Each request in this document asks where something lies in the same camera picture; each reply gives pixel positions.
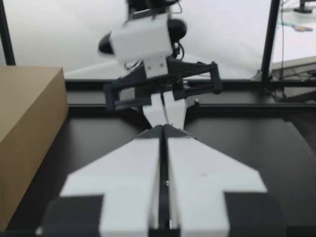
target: black metal frame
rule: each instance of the black metal frame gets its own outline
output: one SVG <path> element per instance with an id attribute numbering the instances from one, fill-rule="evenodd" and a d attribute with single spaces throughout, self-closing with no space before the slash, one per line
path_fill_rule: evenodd
<path id="1" fill-rule="evenodd" d="M 6 64 L 13 66 L 15 65 L 15 59 L 14 59 L 14 54 L 13 54 L 13 49 L 12 49 L 8 23 L 6 20 L 3 0 L 0 0 L 0 37 L 2 41 L 2 47 L 3 47 Z"/>

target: black cable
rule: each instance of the black cable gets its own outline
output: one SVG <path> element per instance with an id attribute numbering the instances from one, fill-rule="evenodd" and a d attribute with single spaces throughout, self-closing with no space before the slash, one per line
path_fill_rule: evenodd
<path id="1" fill-rule="evenodd" d="M 181 43 L 178 43 L 179 44 L 179 47 L 180 49 L 182 50 L 182 57 L 181 57 L 181 60 L 184 59 L 184 55 L 186 54 L 185 50 L 184 50 L 184 47 Z"/>
<path id="2" fill-rule="evenodd" d="M 139 63 L 140 63 L 140 62 L 138 61 L 138 62 L 134 63 L 132 66 L 128 66 L 127 63 L 125 63 L 125 64 L 124 64 L 124 69 L 127 70 L 127 71 L 131 71 L 131 70 L 134 69 L 136 66 L 138 66 Z"/>
<path id="3" fill-rule="evenodd" d="M 178 2 L 178 6 L 180 8 L 180 11 L 179 12 L 172 12 L 172 14 L 182 14 L 183 13 L 183 9 L 182 9 L 182 6 L 181 6 L 180 2 Z"/>

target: white table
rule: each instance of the white table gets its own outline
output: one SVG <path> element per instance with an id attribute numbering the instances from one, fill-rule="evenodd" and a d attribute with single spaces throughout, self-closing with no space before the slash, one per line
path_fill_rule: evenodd
<path id="1" fill-rule="evenodd" d="M 284 66 L 316 63 L 316 9 L 312 14 L 285 12 L 283 19 L 286 23 L 314 29 L 313 32 L 297 32 L 289 26 L 284 26 Z M 274 69 L 281 67 L 282 38 L 282 27 L 278 25 L 273 57 Z"/>

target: black motor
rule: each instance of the black motor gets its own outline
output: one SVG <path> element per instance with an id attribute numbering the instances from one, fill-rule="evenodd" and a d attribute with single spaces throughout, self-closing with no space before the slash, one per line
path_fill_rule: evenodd
<path id="1" fill-rule="evenodd" d="M 165 10 L 178 1 L 179 0 L 128 0 L 128 5 L 129 8 L 134 11 L 143 11 L 146 9 Z"/>

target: robotic arm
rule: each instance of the robotic arm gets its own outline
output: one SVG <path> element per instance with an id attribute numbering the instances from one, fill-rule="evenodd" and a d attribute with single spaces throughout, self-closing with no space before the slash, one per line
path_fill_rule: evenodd
<path id="1" fill-rule="evenodd" d="M 207 89 L 218 94 L 222 85 L 216 63 L 173 54 L 186 34 L 168 13 L 175 2 L 129 0 L 130 20 L 101 40 L 100 51 L 120 63 L 140 61 L 104 88 L 107 109 L 141 107 L 153 128 L 70 174 L 45 213 L 43 237 L 282 235 L 280 206 L 259 172 L 183 130 L 186 98 L 207 91 L 183 78 L 209 72 Z M 126 88 L 134 100 L 119 99 Z"/>

